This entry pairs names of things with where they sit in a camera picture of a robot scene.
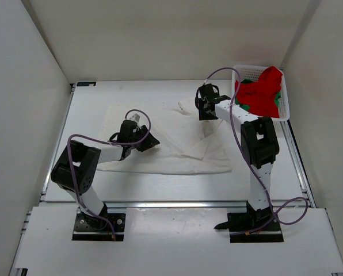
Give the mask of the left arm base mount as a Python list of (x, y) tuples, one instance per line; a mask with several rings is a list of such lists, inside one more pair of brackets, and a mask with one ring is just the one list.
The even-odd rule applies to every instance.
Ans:
[(73, 241), (122, 242), (124, 240), (126, 212), (125, 210), (108, 209), (108, 221), (113, 230), (104, 220), (91, 217), (77, 210), (74, 226)]

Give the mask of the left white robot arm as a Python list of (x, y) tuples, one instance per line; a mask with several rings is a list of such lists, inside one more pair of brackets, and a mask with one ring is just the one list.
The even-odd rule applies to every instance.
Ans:
[(108, 141), (71, 135), (51, 171), (51, 181), (75, 199), (80, 211), (88, 217), (89, 225), (95, 230), (102, 230), (108, 223), (108, 211), (92, 188), (97, 166), (122, 161), (132, 150), (144, 152), (159, 144), (160, 141), (145, 125), (140, 126), (132, 120), (124, 120), (120, 130)]

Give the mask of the white t shirt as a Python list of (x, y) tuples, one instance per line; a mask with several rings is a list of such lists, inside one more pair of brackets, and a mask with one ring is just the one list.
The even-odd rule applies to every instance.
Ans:
[(107, 140), (117, 132), (127, 116), (139, 109), (141, 125), (150, 125), (160, 144), (144, 152), (133, 150), (124, 161), (100, 163), (100, 171), (193, 175), (218, 174), (232, 170), (220, 134), (221, 120), (200, 121), (192, 98), (182, 99), (170, 108), (157, 104), (109, 105), (98, 138)]

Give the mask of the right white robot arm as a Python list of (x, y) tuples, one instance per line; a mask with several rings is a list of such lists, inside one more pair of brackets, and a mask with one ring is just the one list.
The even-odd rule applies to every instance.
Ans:
[(229, 122), (234, 131), (239, 131), (239, 149), (250, 166), (247, 203), (253, 211), (246, 215), (246, 224), (254, 230), (262, 228), (267, 221), (262, 210), (270, 207), (270, 175), (280, 150), (273, 120), (253, 115), (232, 104), (230, 97), (220, 95), (219, 88), (210, 83), (197, 89), (195, 105), (199, 120), (221, 119)]

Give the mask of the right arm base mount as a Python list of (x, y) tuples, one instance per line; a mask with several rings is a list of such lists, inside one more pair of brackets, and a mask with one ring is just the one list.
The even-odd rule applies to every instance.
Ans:
[(282, 243), (280, 223), (272, 212), (251, 211), (228, 213), (227, 221), (214, 227), (217, 231), (228, 230), (230, 243)]

